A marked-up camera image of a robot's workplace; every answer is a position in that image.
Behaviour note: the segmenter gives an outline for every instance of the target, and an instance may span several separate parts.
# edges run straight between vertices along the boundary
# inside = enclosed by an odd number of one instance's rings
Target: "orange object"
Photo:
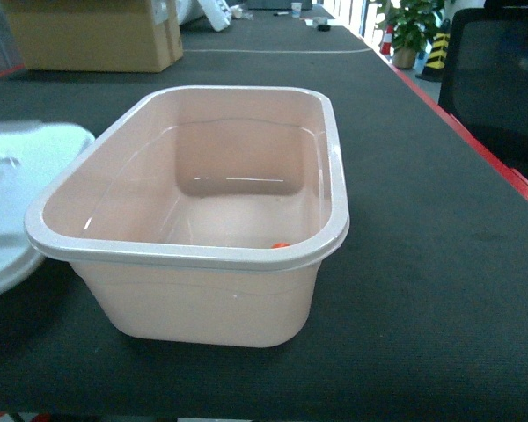
[[[381,50],[379,51],[382,55],[391,54],[392,40],[393,40],[393,27],[391,25],[388,25],[387,29],[385,30],[383,42],[381,45]]]

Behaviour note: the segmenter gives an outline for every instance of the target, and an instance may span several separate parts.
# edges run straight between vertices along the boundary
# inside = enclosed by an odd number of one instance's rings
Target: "potted plant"
[[[393,64],[411,69],[417,53],[424,51],[438,33],[444,0],[401,0],[400,7],[391,5],[386,24],[392,25]]]

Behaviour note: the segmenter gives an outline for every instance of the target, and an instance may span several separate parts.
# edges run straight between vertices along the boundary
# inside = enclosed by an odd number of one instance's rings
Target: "mesh chair back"
[[[438,104],[528,178],[528,9],[454,15]]]

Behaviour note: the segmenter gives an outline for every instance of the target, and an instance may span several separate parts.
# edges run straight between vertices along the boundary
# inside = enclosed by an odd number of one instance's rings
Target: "plant pot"
[[[400,48],[395,51],[393,55],[393,66],[398,69],[412,69],[414,66],[414,60],[416,59],[416,51],[411,48]]]

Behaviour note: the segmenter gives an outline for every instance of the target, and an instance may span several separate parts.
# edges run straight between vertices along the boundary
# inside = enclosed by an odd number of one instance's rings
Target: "table surface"
[[[131,338],[68,264],[48,259],[0,295],[0,411],[528,418],[528,202],[342,27],[320,33],[255,11],[223,33],[201,20],[182,37],[184,57],[160,74],[3,77],[0,120],[100,135],[170,86],[326,94],[351,227],[319,270],[309,319],[268,349]]]

